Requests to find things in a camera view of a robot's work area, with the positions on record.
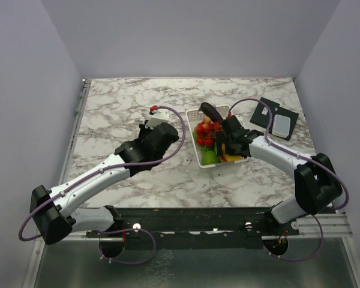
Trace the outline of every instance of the gray wall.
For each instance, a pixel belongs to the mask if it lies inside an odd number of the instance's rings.
[[[83,77],[295,77],[339,0],[42,2]]]
[[[33,242],[17,231],[32,189],[58,180],[81,87],[41,2],[0,0],[0,287],[22,285]]]
[[[360,0],[342,0],[296,81],[317,150],[350,189],[346,208],[360,257]]]

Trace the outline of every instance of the plastic basket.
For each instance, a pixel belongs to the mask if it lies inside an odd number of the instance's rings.
[[[228,115],[230,106],[229,105],[217,105],[217,106],[215,106],[215,108],[224,117],[225,115]],[[198,123],[203,121],[205,114],[203,112],[201,112],[199,110],[199,108],[195,108],[195,109],[190,109],[190,110],[185,111],[185,115],[187,117],[188,127],[191,131],[192,144],[193,144],[194,151],[196,153],[197,163],[200,166],[200,168],[205,169],[205,168],[222,167],[225,165],[240,163],[245,160],[243,158],[243,159],[231,161],[231,162],[223,162],[223,163],[217,163],[217,164],[212,164],[212,165],[202,165],[202,152],[201,152],[200,148],[196,145],[195,140],[193,139],[192,135],[193,135],[194,128],[196,127],[196,125]]]

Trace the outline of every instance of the eggplant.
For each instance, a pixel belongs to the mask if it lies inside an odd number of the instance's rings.
[[[213,122],[220,123],[223,120],[223,117],[221,117],[216,108],[207,102],[203,102],[200,105],[200,111],[202,111],[206,116],[210,117]]]

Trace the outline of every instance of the gray floor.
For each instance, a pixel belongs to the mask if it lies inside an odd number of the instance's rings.
[[[291,240],[286,254],[301,257],[317,239]],[[356,287],[341,239],[327,239],[314,259],[287,263],[264,250],[161,250],[151,262],[123,266],[100,261],[97,241],[62,241],[44,249],[36,287]],[[137,260],[148,251],[128,251]]]

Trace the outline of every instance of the marble tabletop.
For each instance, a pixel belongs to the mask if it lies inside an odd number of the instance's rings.
[[[69,179],[99,164],[122,142],[133,140],[139,124],[153,105],[170,106],[181,113],[201,102],[232,105],[244,97],[265,97],[299,113],[292,138],[276,141],[301,152],[314,154],[314,146],[291,78],[133,78],[92,81],[71,162]],[[249,122],[257,103],[237,105],[245,128],[264,129]],[[170,123],[181,130],[171,113]],[[173,144],[166,155],[176,149]],[[251,207],[272,206],[294,191],[293,180],[261,160],[248,158],[204,171],[197,164],[187,128],[185,145],[172,159],[151,171],[119,182],[102,191],[84,206],[98,207]]]

